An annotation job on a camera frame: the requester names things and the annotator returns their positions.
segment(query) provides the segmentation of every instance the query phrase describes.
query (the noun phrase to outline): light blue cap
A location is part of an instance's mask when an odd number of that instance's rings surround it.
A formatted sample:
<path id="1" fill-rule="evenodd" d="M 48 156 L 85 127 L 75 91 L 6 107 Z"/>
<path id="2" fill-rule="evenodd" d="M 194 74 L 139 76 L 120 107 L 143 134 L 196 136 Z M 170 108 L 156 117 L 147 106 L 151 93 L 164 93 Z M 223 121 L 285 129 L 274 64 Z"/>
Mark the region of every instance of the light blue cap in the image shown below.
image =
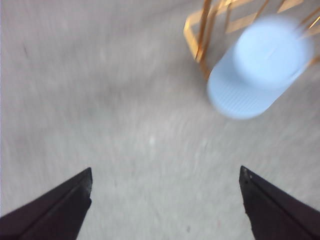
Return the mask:
<path id="1" fill-rule="evenodd" d="M 208 96 L 224 115 L 248 119 L 262 114 L 305 70 L 313 44 L 298 22 L 263 17 L 249 26 L 213 68 Z"/>

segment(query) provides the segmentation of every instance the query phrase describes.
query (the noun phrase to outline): blurry object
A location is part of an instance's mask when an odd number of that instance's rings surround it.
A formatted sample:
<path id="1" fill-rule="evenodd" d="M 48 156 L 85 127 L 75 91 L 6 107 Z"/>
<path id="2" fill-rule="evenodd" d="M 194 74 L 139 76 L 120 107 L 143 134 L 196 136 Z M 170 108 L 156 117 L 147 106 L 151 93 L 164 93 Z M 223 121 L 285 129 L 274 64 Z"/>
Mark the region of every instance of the blurry object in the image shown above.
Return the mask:
<path id="1" fill-rule="evenodd" d="M 208 67 L 206 54 L 210 45 L 212 31 L 214 29 L 216 17 L 222 13 L 226 13 L 224 31 L 226 34 L 243 29 L 252 24 L 266 8 L 270 0 L 263 1 L 257 12 L 241 17 L 237 20 L 230 21 L 230 16 L 233 10 L 240 6 L 245 6 L 254 2 L 254 0 L 220 0 L 217 4 L 211 6 L 212 0 L 204 0 L 203 8 L 200 11 L 189 15 L 185 21 L 183 34 L 189 46 L 194 60 L 199 64 L 203 76 L 208 80 L 211 68 Z M 277 9 L 277 13 L 282 13 L 290 8 L 303 4 L 304 0 L 282 0 Z M 320 20 L 317 14 L 320 12 L 320 7 L 316 8 L 301 22 L 301 27 L 305 28 L 304 36 L 312 36 L 320 33 L 320 26 L 315 24 Z M 193 27 L 199 24 L 199 33 L 195 34 Z M 320 59 L 315 57 L 310 63 L 314 64 Z"/>
<path id="2" fill-rule="evenodd" d="M 244 166 L 239 183 L 256 240 L 320 240 L 320 212 Z"/>
<path id="3" fill-rule="evenodd" d="M 313 57 L 294 19 L 271 15 L 250 25 L 214 66 L 210 101 L 224 115 L 249 119 L 262 114 L 300 76 Z"/>
<path id="4" fill-rule="evenodd" d="M 0 218 L 0 240 L 75 240 L 91 205 L 91 168 Z"/>

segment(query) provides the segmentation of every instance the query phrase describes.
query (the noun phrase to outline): concrete floor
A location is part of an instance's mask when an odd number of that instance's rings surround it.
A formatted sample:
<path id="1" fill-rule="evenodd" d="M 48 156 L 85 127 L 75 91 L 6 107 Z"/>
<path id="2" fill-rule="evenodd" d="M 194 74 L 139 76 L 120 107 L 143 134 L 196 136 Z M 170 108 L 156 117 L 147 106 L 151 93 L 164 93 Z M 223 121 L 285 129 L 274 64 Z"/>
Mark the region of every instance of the concrete floor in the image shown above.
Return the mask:
<path id="1" fill-rule="evenodd" d="M 225 118 L 183 37 L 201 6 L 1 1 L 2 215 L 89 166 L 79 240 L 253 239 L 240 165 L 320 209 L 319 66 Z"/>

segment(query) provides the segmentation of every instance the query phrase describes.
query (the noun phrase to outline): gray floor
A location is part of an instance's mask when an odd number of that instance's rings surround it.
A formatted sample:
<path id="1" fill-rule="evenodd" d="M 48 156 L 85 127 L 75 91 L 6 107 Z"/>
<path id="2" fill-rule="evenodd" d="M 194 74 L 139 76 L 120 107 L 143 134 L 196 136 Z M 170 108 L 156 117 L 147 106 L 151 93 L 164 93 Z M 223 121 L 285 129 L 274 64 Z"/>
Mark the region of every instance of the gray floor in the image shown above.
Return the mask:
<path id="1" fill-rule="evenodd" d="M 209 103 L 199 0 L 1 1 L 1 214 L 84 168 L 79 240 L 253 239 L 240 165 L 320 209 L 319 66 L 263 115 Z"/>

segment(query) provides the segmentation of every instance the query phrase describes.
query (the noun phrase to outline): gold wire rack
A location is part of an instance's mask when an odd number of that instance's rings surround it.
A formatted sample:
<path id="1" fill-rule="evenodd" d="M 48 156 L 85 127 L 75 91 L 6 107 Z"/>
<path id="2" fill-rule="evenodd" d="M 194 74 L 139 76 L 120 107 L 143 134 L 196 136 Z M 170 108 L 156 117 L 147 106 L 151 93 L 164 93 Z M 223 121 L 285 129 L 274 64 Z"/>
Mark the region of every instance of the gold wire rack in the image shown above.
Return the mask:
<path id="1" fill-rule="evenodd" d="M 251 25 L 261 15 L 270 0 L 265 0 L 257 12 L 238 18 L 237 20 L 230 20 L 231 13 L 236 8 L 245 6 L 246 4 L 254 1 L 255 0 L 220 0 L 218 3 L 212 5 L 212 0 L 204 0 L 202 10 L 194 12 L 187 17 L 184 24 L 183 34 L 194 60 L 199 64 L 200 70 L 206 80 L 208 80 L 212 70 L 212 68 L 210 69 L 208 67 L 206 55 L 210 45 L 216 17 L 226 13 L 224 21 L 225 34 L 230 34 L 243 29 Z M 288 9 L 301 5 L 302 3 L 304 3 L 304 0 L 282 0 L 276 10 L 276 13 L 282 13 Z M 304 37 L 310 37 L 320 33 L 320 25 L 316 25 L 320 20 L 320 15 L 318 15 L 319 12 L 320 7 L 316 8 L 301 21 L 300 26 L 305 26 Z M 199 25 L 199 32 L 197 34 L 193 31 L 193 27 L 196 25 Z M 319 61 L 320 56 L 316 56 L 309 64 L 312 65 Z"/>

